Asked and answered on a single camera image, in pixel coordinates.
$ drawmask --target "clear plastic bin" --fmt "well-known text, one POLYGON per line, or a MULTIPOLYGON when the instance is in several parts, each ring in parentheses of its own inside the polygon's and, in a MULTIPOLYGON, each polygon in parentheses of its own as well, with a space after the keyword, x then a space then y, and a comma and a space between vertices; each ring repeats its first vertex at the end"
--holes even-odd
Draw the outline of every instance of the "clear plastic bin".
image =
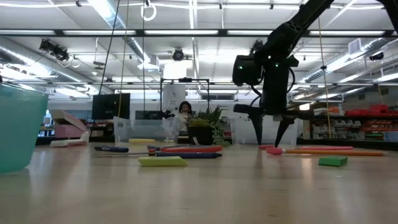
POLYGON ((129 139, 154 139, 157 142, 177 142, 180 131, 178 118, 164 120, 130 120, 114 117, 115 142, 129 139))
MULTIPOLYGON (((262 121, 262 144, 274 144, 278 132, 279 122, 273 120, 272 116, 264 116, 262 121)), ((297 122, 289 125, 281 144, 296 145, 297 122)), ((231 134, 233 144, 257 144, 256 132, 250 119, 231 119, 231 134)))
POLYGON ((0 172, 29 164, 47 102, 45 94, 0 84, 0 172))

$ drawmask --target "potted plant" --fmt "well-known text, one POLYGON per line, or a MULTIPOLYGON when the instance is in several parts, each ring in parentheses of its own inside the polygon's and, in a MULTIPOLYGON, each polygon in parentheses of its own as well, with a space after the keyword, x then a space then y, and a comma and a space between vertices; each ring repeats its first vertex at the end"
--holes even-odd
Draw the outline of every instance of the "potted plant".
POLYGON ((229 146, 229 142, 225 141, 222 125, 224 121, 220 120, 220 106, 214 110, 207 109, 206 112, 199 112, 190 121, 188 125, 188 137, 192 144, 196 142, 202 145, 222 145, 229 146))

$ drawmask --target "teal plastic bowl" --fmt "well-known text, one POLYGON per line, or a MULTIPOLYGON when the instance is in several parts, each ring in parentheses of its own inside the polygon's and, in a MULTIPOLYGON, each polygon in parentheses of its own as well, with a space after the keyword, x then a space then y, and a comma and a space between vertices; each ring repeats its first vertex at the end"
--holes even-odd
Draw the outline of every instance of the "teal plastic bowl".
POLYGON ((0 173, 29 164, 47 102, 45 94, 0 84, 0 173))

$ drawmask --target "green sponge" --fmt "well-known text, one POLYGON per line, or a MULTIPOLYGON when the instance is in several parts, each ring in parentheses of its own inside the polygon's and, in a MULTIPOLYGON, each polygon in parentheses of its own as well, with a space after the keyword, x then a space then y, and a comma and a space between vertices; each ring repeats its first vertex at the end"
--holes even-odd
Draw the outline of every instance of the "green sponge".
POLYGON ((138 158, 141 166, 186 166, 187 162, 179 156, 149 157, 138 158))
POLYGON ((327 156, 324 158, 319 158, 319 165, 321 166, 335 166, 341 167, 346 165, 348 162, 348 157, 345 156, 327 156))

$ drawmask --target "dark hair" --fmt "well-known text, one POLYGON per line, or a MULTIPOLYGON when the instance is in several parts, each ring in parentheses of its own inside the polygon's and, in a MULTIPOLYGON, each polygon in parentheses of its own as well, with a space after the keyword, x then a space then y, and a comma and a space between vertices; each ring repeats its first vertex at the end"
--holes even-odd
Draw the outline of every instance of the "dark hair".
POLYGON ((191 104, 188 103, 187 101, 183 101, 183 102, 180 104, 180 108, 178 109, 178 112, 179 112, 179 113, 182 113, 182 106, 183 106, 183 105, 187 105, 187 106, 188 106, 188 114, 192 115, 192 106, 191 106, 191 104))

